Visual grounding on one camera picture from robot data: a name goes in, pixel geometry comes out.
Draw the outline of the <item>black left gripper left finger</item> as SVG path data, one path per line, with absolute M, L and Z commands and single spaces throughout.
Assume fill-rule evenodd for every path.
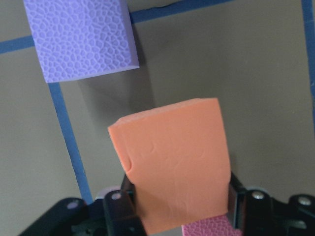
M 103 199 L 109 236 L 146 236 L 146 230 L 135 209 L 135 186 L 124 176 L 121 187 Z

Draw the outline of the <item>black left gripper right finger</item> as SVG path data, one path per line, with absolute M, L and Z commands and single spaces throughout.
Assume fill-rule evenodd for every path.
M 244 236 L 270 236 L 272 233 L 272 200 L 262 190 L 248 190 L 231 173 L 228 190 L 228 220 Z

